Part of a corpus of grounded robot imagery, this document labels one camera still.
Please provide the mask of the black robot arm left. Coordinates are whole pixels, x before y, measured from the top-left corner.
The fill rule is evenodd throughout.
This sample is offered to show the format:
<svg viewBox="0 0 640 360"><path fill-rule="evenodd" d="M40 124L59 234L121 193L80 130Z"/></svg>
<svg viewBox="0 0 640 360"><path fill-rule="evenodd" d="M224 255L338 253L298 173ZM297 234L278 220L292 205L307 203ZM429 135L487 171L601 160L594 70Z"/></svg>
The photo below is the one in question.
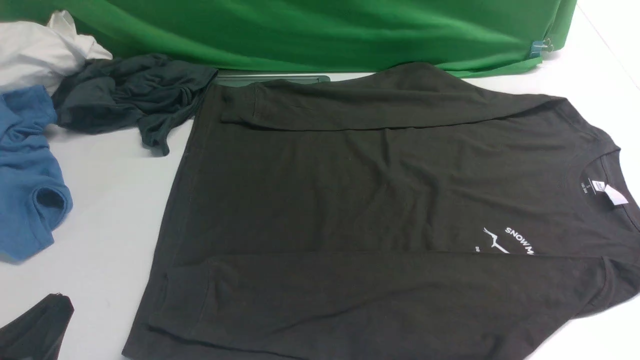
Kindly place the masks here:
<svg viewBox="0 0 640 360"><path fill-rule="evenodd" d="M2 360L57 360L74 313L71 299L51 293L0 330Z"/></svg>

